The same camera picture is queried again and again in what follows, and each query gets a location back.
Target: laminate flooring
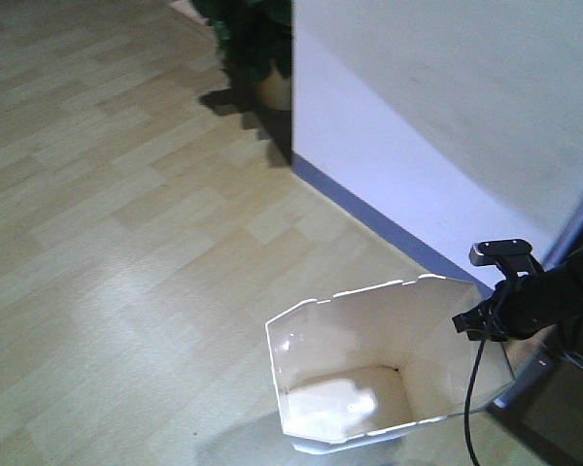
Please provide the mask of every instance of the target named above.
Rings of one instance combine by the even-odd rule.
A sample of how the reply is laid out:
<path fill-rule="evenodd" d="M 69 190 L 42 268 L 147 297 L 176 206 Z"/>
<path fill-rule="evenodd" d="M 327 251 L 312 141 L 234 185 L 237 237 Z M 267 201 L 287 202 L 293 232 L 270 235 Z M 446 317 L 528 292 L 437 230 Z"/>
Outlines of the laminate flooring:
<path fill-rule="evenodd" d="M 466 464 L 459 420 L 322 457 L 281 434 L 263 324 L 424 270 L 201 104 L 225 88 L 162 1 L 0 1 L 0 465 Z M 484 464 L 535 464 L 473 426 Z"/>

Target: black cable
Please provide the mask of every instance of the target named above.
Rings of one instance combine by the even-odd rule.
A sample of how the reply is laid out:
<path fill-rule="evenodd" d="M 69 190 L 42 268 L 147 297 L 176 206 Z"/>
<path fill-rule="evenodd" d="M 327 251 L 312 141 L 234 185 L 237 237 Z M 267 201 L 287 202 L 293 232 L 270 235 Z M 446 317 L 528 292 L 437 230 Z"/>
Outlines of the black cable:
<path fill-rule="evenodd" d="M 482 360 L 482 354 L 484 352 L 484 347 L 486 346 L 486 341 L 488 339 L 489 333 L 488 328 L 491 323 L 498 325 L 499 322 L 496 321 L 500 313 L 503 304 L 507 297 L 511 294 L 514 289 L 513 282 L 507 282 L 505 287 L 501 291 L 501 295 L 497 300 L 497 305 L 493 310 L 488 309 L 485 318 L 487 319 L 486 325 L 484 326 L 484 331 L 481 333 L 481 339 L 479 340 L 479 348 L 477 350 L 477 355 L 475 356 L 475 362 L 473 363 L 473 369 L 470 373 L 470 380 L 468 381 L 468 390 L 466 391 L 466 398 L 464 400 L 464 439 L 466 441 L 466 449 L 468 450 L 468 455 L 474 466 L 481 466 L 477 460 L 477 455 L 475 454 L 475 448 L 473 447 L 473 441 L 470 436 L 470 403 L 473 397 L 473 387 L 475 386 L 475 379 L 477 378 L 477 372 L 479 371 L 479 364 Z"/>
<path fill-rule="evenodd" d="M 468 383 L 468 390 L 466 391 L 466 399 L 464 401 L 464 439 L 466 440 L 466 448 L 468 449 L 470 460 L 475 466 L 480 466 L 480 464 L 479 461 L 477 461 L 475 449 L 473 448 L 473 442 L 470 437 L 470 401 L 473 396 L 473 387 L 475 386 L 475 379 L 477 378 L 477 371 L 479 370 L 479 363 L 482 360 L 482 353 L 484 352 L 485 346 L 486 334 L 483 334 L 481 340 L 479 341 L 479 349 L 477 350 L 477 356 L 475 357 L 473 370 L 470 373 L 470 381 Z"/>

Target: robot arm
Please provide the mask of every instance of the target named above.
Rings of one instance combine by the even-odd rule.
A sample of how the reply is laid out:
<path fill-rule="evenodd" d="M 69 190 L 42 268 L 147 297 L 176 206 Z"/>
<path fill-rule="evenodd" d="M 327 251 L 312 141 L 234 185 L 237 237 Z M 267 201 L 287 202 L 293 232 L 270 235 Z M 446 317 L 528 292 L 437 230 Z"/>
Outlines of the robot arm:
<path fill-rule="evenodd" d="M 469 340 L 486 334 L 496 341 L 525 340 L 538 330 L 583 316 L 583 249 L 544 272 L 523 240 L 473 245 L 473 265 L 496 265 L 506 277 L 493 295 L 467 313 L 453 317 Z"/>

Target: potted plant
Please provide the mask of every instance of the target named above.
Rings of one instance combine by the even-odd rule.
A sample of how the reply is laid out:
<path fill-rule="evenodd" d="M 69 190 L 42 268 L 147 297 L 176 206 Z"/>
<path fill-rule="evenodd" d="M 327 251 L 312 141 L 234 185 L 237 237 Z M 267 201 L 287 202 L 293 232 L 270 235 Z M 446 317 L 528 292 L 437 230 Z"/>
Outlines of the potted plant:
<path fill-rule="evenodd" d="M 214 29 L 225 65 L 256 86 L 262 103 L 288 110 L 292 0 L 193 0 L 192 5 Z"/>

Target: white box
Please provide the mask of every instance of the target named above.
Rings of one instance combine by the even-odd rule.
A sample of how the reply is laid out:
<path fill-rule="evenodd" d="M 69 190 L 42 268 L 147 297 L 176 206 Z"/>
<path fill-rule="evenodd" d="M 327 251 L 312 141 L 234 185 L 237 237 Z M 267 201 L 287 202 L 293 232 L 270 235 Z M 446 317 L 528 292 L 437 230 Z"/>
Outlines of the white box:
<path fill-rule="evenodd" d="M 322 454 L 461 415 L 479 344 L 451 317 L 480 300 L 474 283 L 423 275 L 302 301 L 269 320 L 283 432 L 296 449 Z M 512 381 L 503 347 L 488 342 L 473 411 Z"/>

